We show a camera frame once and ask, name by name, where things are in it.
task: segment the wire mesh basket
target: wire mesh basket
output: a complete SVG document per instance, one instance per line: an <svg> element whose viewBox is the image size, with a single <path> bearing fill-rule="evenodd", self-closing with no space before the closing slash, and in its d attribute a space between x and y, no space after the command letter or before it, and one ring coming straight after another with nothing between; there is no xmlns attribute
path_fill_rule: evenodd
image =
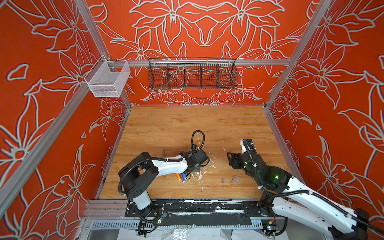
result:
<svg viewBox="0 0 384 240"><path fill-rule="evenodd" d="M92 69L89 71L85 81L95 97L118 98L124 89L131 69L126 61L120 72L113 71L114 68L109 67L108 62L102 56L93 66L93 71Z"/></svg>
<svg viewBox="0 0 384 240"><path fill-rule="evenodd" d="M235 59L150 58L151 89L233 89L237 86Z"/></svg>

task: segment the white mesh basket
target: white mesh basket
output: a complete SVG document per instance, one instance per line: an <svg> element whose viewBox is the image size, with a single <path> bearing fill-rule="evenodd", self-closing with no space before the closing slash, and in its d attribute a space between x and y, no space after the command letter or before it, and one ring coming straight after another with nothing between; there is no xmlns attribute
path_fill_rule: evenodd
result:
<svg viewBox="0 0 384 240"><path fill-rule="evenodd" d="M88 83L88 87L93 95L99 98L120 97L131 73L128 62L125 62L120 72L111 72L108 61L102 56L95 66L99 66L97 70L96 68L92 70L96 72L94 74L88 74L88 76L85 77L85 81Z"/></svg>

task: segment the wooden tabletop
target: wooden tabletop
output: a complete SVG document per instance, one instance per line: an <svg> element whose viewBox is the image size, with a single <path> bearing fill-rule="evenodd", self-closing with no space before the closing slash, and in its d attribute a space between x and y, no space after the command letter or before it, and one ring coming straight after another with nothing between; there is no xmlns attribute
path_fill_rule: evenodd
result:
<svg viewBox="0 0 384 240"><path fill-rule="evenodd" d="M193 172L185 183L175 174L156 178L148 188L151 198L252 198L262 191L243 170L228 164L227 152L240 152L240 140L253 139L256 151L272 166L288 171L261 107L254 106L135 106L129 115L100 198L124 198L118 193L119 170L142 152L153 157L174 157L189 151L195 130L205 133L203 150L210 163ZM194 143L201 144L202 135ZM238 184L231 183L233 175Z"/></svg>

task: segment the red floral wallpaper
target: red floral wallpaper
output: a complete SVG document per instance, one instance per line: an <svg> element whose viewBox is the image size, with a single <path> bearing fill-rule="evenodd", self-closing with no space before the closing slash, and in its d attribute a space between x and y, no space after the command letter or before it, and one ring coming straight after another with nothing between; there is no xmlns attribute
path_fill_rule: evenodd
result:
<svg viewBox="0 0 384 240"><path fill-rule="evenodd" d="M382 1L333 1L271 109L306 184L382 229L383 13Z"/></svg>
<svg viewBox="0 0 384 240"><path fill-rule="evenodd" d="M114 60L156 57L289 58L319 1L87 0ZM145 67L126 91L137 105L265 103L283 66L239 67L232 90L151 90Z"/></svg>
<svg viewBox="0 0 384 240"><path fill-rule="evenodd" d="M0 187L100 57L73 0L0 8ZM0 239L72 239L127 108L90 92L0 220Z"/></svg>

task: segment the wood grain surface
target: wood grain surface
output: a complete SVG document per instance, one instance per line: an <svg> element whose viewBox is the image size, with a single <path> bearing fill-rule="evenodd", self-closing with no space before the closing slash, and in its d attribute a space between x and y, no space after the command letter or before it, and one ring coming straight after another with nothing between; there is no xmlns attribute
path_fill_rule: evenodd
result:
<svg viewBox="0 0 384 240"><path fill-rule="evenodd" d="M246 106L135 106L129 115L100 198L124 198L118 193L119 170L142 152L153 157L189 151L193 131L205 133L203 150L210 163L194 172L185 183L175 174L156 178L148 188L152 198L260 198L262 191L243 170L228 164L227 152L240 152L240 140L253 139L257 152L268 165L288 171L261 107ZM198 146L202 135L195 135ZM238 184L230 183L233 175Z"/></svg>

